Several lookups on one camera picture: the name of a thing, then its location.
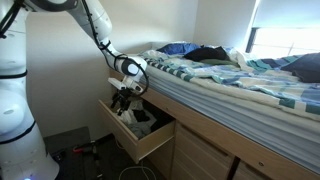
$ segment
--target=striped bedsheet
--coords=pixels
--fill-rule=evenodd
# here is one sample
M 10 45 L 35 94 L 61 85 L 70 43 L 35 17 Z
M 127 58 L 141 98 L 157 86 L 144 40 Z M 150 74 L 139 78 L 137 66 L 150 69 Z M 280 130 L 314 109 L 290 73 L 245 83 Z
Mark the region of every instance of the striped bedsheet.
M 291 73 L 281 70 L 258 71 L 248 63 L 253 57 L 236 49 L 229 49 L 228 55 L 240 68 L 211 66 L 155 50 L 140 54 L 149 65 L 187 82 L 320 121 L 319 83 L 302 83 Z

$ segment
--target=dark floor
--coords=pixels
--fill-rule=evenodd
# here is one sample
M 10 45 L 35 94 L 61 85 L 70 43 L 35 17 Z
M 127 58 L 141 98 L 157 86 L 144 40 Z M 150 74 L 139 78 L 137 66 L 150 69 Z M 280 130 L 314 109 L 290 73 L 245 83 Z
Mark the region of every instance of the dark floor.
M 92 153 L 91 145 L 84 149 L 88 150 L 86 153 L 73 152 L 75 146 L 91 141 L 86 127 L 46 137 L 44 140 L 48 151 L 60 165 L 56 180 L 165 179 L 147 158 L 135 164 L 112 135 L 95 140 L 96 155 Z

